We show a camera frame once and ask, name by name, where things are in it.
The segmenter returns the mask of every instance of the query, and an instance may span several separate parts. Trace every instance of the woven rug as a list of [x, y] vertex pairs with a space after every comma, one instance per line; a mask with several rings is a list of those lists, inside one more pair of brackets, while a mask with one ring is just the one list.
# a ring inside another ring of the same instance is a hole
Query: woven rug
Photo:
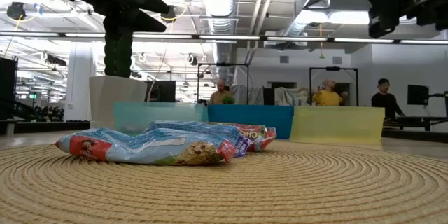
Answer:
[[448, 223], [448, 163], [277, 141], [208, 167], [0, 151], [0, 223]]

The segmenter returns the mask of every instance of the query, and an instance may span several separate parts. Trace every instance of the computer monitor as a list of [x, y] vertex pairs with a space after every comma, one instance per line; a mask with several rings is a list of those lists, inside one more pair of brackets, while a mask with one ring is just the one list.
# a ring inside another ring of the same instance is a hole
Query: computer monitor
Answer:
[[428, 105], [429, 87], [422, 85], [407, 86], [407, 103], [409, 105]]

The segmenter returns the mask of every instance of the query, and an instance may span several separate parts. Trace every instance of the black shirt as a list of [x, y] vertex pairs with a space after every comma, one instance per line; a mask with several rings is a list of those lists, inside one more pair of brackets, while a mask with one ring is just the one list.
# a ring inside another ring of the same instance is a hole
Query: black shirt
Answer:
[[386, 118], [395, 118], [395, 112], [403, 114], [397, 104], [397, 99], [393, 94], [377, 93], [372, 97], [372, 106], [378, 108], [385, 108]]

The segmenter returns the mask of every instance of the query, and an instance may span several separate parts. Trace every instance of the yellow shirt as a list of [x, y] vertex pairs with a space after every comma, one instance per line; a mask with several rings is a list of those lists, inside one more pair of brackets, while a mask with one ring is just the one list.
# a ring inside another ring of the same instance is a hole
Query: yellow shirt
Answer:
[[216, 91], [210, 96], [210, 104], [222, 104], [224, 97], [233, 97], [233, 94], [227, 90], [222, 92]]
[[316, 102], [318, 106], [339, 106], [342, 102], [342, 97], [336, 92], [321, 90], [313, 96], [313, 102]]

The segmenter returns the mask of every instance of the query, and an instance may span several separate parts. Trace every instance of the plastic bin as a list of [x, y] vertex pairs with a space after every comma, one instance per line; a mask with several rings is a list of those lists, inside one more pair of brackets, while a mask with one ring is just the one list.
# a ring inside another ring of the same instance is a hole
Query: plastic bin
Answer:
[[384, 108], [296, 106], [291, 141], [380, 144]]
[[293, 106], [224, 105], [209, 106], [209, 121], [276, 127], [278, 139], [288, 139], [293, 123]]
[[116, 102], [113, 108], [115, 129], [134, 136], [142, 133], [156, 120], [206, 122], [207, 108], [203, 104], [171, 102]]

